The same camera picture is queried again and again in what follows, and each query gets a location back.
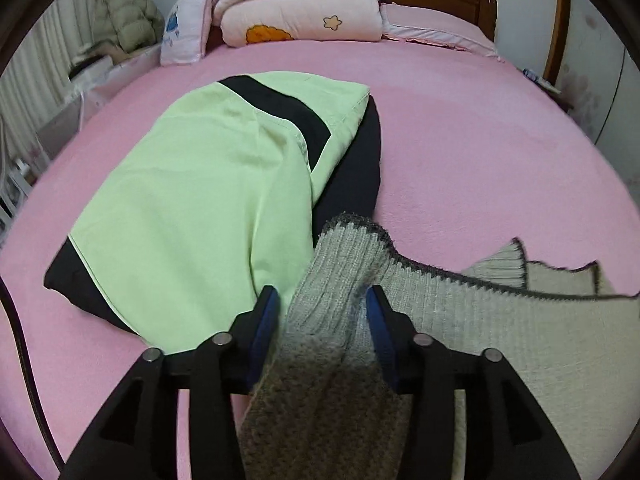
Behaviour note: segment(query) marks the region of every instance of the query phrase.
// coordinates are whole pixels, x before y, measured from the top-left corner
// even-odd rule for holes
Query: black fabric panel
[[[369,96],[358,132],[314,207],[314,244],[324,224],[340,213],[372,218],[380,189],[381,148],[378,110],[373,97]]]
[[[47,270],[44,276],[44,286],[58,291],[85,312],[101,317],[127,332],[134,333],[115,315],[105,301],[69,238],[65,240]]]
[[[309,166],[315,168],[331,137],[329,128],[318,114],[300,99],[281,94],[247,75],[228,77],[220,83],[258,110],[294,123],[305,137]]]

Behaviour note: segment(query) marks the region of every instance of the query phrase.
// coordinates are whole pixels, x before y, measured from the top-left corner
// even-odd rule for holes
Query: pink blanket
[[[513,66],[391,41],[221,47],[193,66],[156,69],[108,103],[34,188],[0,253],[63,456],[144,345],[44,289],[44,272],[92,194],[169,104],[226,76],[268,70],[370,86],[383,134],[377,220],[406,256],[460,270],[518,236],[532,259],[569,267],[599,259],[617,291],[640,288],[640,216],[625,187]],[[56,478],[4,316],[0,384],[2,420],[43,479]],[[632,411],[631,427],[640,415]],[[594,478],[629,431],[593,457]],[[184,433],[180,442],[185,479]]]

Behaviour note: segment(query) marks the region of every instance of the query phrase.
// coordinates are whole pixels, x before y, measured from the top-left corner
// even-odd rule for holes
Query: curtain
[[[62,106],[72,58],[92,42],[94,0],[56,0],[18,47],[0,76],[0,114],[10,132],[9,152],[41,173],[38,129]]]

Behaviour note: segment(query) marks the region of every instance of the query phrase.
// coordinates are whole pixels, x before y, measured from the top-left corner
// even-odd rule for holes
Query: puffer jacket
[[[162,40],[164,18],[152,0],[96,0],[94,41],[111,40],[126,52]]]

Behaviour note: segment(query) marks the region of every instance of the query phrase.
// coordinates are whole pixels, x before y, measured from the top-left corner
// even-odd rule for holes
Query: silver screw
[[[484,351],[484,357],[486,357],[492,363],[497,363],[502,360],[502,352],[495,348],[487,348]]]
[[[155,361],[156,359],[158,359],[160,356],[162,355],[162,351],[159,348],[147,348],[143,354],[142,354],[142,358],[147,362],[147,363],[152,363],[153,361]]]
[[[229,332],[218,332],[213,336],[213,344],[218,346],[228,345],[234,340],[234,337]]]
[[[418,346],[431,346],[433,344],[433,337],[428,334],[418,332],[414,335],[414,343]]]

